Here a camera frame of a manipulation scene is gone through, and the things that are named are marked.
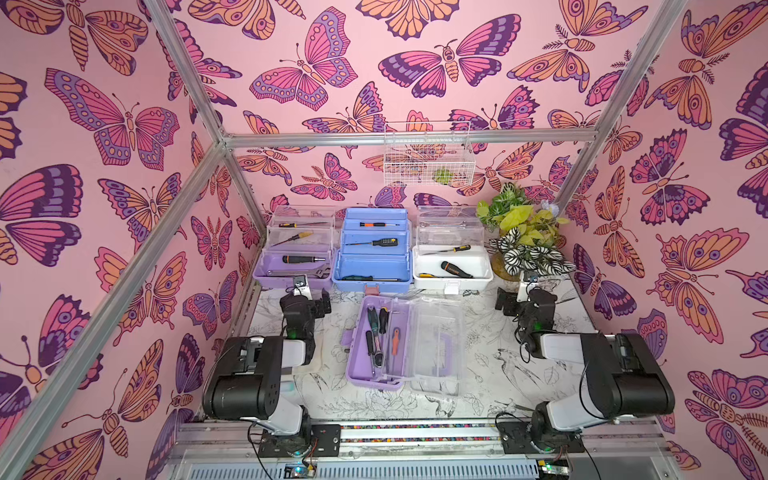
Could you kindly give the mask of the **purple toolbox clear lid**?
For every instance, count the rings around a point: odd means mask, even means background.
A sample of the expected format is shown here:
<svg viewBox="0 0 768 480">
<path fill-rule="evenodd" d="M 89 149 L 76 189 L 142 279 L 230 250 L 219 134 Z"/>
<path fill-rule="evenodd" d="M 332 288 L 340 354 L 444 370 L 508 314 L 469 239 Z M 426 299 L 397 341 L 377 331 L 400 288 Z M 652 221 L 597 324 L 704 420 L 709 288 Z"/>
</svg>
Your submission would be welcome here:
<svg viewBox="0 0 768 480">
<path fill-rule="evenodd" d="M 405 387 L 431 396 L 458 397 L 465 373 L 465 329 L 459 302 L 439 297 L 365 296 L 349 350 L 346 377 L 381 391 Z"/>
</svg>

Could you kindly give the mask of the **white toolbox clear lid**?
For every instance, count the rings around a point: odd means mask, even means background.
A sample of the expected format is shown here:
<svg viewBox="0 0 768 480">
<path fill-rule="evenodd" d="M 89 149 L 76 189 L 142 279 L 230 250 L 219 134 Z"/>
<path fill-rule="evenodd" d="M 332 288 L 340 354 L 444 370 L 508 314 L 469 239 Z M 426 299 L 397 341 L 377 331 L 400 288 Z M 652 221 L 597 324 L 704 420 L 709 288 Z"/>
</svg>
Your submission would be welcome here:
<svg viewBox="0 0 768 480">
<path fill-rule="evenodd" d="M 413 285 L 445 295 L 481 291 L 494 279 L 485 248 L 485 227 L 468 206 L 420 206 L 416 240 L 412 248 Z M 459 278 L 441 269 L 451 262 L 472 279 Z"/>
</svg>

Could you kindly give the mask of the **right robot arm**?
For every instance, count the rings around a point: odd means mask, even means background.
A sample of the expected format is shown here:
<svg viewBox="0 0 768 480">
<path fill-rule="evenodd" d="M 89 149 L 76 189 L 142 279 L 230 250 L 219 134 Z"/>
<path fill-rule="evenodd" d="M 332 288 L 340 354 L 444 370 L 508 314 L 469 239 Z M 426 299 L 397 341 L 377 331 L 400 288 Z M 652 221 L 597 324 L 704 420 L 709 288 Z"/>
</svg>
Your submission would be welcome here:
<svg viewBox="0 0 768 480">
<path fill-rule="evenodd" d="M 528 420 L 512 413 L 512 425 L 524 430 L 527 443 L 541 452 L 564 450 L 577 443 L 584 429 L 621 417 L 671 414 L 675 395 L 649 346 L 638 333 L 605 335 L 554 330 L 558 297 L 532 289 L 525 301 L 497 290 L 495 309 L 515 320 L 522 357 L 573 364 L 581 369 L 574 394 L 542 401 Z"/>
</svg>

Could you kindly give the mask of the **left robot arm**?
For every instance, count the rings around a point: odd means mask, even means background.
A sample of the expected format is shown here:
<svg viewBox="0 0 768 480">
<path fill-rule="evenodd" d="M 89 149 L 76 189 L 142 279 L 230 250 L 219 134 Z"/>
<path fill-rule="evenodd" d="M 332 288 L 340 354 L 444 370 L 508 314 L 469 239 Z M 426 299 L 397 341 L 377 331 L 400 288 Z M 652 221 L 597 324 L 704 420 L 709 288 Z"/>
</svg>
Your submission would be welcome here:
<svg viewBox="0 0 768 480">
<path fill-rule="evenodd" d="M 311 363 L 316 351 L 315 323 L 332 311 L 330 296 L 311 296 L 305 275 L 280 299 L 284 329 L 278 335 L 232 337 L 212 368 L 202 399 L 206 416 L 247 421 L 262 427 L 279 451 L 294 456 L 313 452 L 311 417 L 298 400 L 281 393 L 283 372 Z"/>
</svg>

